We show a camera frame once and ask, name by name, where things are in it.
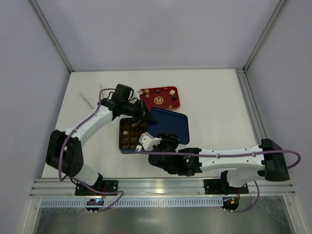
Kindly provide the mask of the blue box lid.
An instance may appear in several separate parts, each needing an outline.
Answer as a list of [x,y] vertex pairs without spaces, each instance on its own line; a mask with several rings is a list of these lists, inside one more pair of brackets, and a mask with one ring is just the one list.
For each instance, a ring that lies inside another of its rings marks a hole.
[[147,132],[153,137],[158,134],[172,132],[179,138],[179,143],[187,145],[190,142],[188,117],[185,114],[170,110],[153,107],[151,114],[158,120],[158,123],[148,124]]

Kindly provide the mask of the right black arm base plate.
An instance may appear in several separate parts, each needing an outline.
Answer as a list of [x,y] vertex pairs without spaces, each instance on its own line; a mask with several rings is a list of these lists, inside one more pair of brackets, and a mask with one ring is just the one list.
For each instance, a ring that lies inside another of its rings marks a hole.
[[230,187],[226,179],[205,179],[203,184],[206,195],[244,195],[249,193],[247,184],[239,188]]

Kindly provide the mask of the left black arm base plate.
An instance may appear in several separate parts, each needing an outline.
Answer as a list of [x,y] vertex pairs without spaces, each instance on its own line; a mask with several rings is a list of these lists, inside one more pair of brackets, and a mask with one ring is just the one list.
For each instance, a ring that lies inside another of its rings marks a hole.
[[[90,186],[93,190],[104,192],[104,193],[113,193],[109,196],[116,196],[116,192],[118,189],[118,181],[117,180],[100,180],[99,182],[96,182],[95,185]],[[86,186],[82,184],[78,184],[75,189],[75,195],[76,196],[91,196],[91,195],[101,195],[99,193],[94,192],[93,190],[90,190]]]

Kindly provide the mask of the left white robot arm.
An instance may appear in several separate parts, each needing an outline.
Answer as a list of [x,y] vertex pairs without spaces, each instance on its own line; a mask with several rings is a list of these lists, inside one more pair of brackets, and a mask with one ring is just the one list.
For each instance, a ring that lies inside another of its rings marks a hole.
[[105,195],[103,177],[84,163],[83,145],[104,125],[120,115],[135,123],[157,123],[144,101],[134,98],[133,88],[118,84],[108,97],[99,98],[97,107],[84,120],[66,131],[54,130],[49,139],[46,164],[58,171],[58,178],[76,180],[90,191]]

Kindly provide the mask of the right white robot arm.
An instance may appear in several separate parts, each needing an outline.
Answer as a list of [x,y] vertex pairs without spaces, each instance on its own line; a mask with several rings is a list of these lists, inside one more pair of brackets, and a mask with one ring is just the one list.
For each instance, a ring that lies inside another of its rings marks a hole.
[[254,180],[284,182],[290,179],[281,147],[268,138],[262,139],[259,145],[238,150],[177,150],[179,139],[172,133],[158,137],[146,135],[140,142],[149,153],[149,163],[170,175],[194,176],[221,169],[220,187],[226,195],[231,189]]

